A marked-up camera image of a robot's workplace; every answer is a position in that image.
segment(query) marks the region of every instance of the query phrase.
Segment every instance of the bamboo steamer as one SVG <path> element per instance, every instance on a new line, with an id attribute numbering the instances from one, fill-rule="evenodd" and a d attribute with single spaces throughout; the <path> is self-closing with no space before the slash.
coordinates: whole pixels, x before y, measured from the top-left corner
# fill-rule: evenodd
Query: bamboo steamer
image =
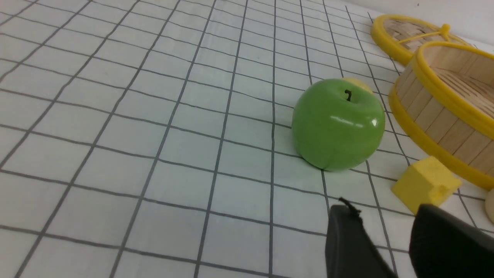
<path id="1" fill-rule="evenodd" d="M 494 188 L 494 55 L 448 42 L 423 44 L 389 103 L 418 146 L 471 183 Z"/>
<path id="2" fill-rule="evenodd" d="M 450 26 L 441 28 L 428 22 L 402 15 L 382 15 L 374 21 L 372 39 L 386 54 L 406 66 L 413 53 L 424 43 L 438 41 L 469 45 L 450 34 Z"/>

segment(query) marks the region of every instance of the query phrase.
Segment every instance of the yellow plastic rim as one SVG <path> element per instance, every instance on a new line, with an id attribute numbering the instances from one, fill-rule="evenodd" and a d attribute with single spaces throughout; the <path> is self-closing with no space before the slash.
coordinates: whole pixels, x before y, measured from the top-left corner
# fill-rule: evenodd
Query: yellow plastic rim
<path id="1" fill-rule="evenodd" d="M 437 77 L 429 67 L 424 58 L 424 49 L 431 46 L 447 46 L 463 49 L 478 55 L 494 60 L 494 55 L 483 52 L 471 46 L 463 46 L 448 42 L 428 42 L 417 49 L 411 60 L 413 73 L 420 80 L 422 85 L 437 99 L 447 110 L 451 111 L 463 122 L 467 123 L 478 132 L 494 139 L 494 119 L 484 114 L 475 106 L 470 105 L 465 99 L 460 97 L 448 85 Z"/>
<path id="2" fill-rule="evenodd" d="M 372 36 L 372 39 L 384 52 L 386 52 L 386 54 L 388 54 L 389 56 L 391 56 L 391 58 L 395 59 L 404 66 L 408 65 L 408 63 L 412 59 L 413 52 L 401 46 L 394 38 L 392 38 L 386 32 L 386 30 L 384 29 L 384 22 L 388 19 L 416 22 L 421 25 L 425 25 L 431 29 L 442 30 L 442 28 L 439 28 L 434 24 L 430 24 L 420 19 L 403 16 L 403 15 L 385 14 L 376 18 L 374 20 L 374 24 L 372 25 L 372 29 L 370 30 L 370 35 Z M 467 42 L 458 38 L 457 36 L 448 34 L 448 37 L 456 41 L 462 42 L 465 45 L 468 45 Z"/>
<path id="3" fill-rule="evenodd" d="M 410 138 L 426 153 L 435 156 L 448 169 L 467 181 L 486 190 L 494 188 L 493 177 L 490 177 L 457 159 L 437 145 L 422 129 L 420 129 L 399 102 L 398 97 L 396 96 L 396 85 L 389 94 L 389 106 L 391 107 L 391 111 L 393 112 L 396 121 L 400 124 L 405 133 L 408 134 L 408 136 L 410 136 Z"/>

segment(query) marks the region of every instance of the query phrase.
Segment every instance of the table surface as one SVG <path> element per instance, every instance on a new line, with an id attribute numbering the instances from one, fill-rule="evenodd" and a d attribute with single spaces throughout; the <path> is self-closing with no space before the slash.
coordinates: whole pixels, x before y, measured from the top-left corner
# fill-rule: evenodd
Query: table surface
<path id="1" fill-rule="evenodd" d="M 322 3 L 4 0 L 2 277 L 322 278 L 340 196 L 414 277 L 413 215 L 390 191 L 427 156 L 389 109 L 403 67 L 369 34 L 380 13 Z M 342 76 L 372 88 L 386 131 L 362 165 L 323 172 L 291 115 Z M 485 195 L 464 181 L 441 208 L 494 236 Z"/>

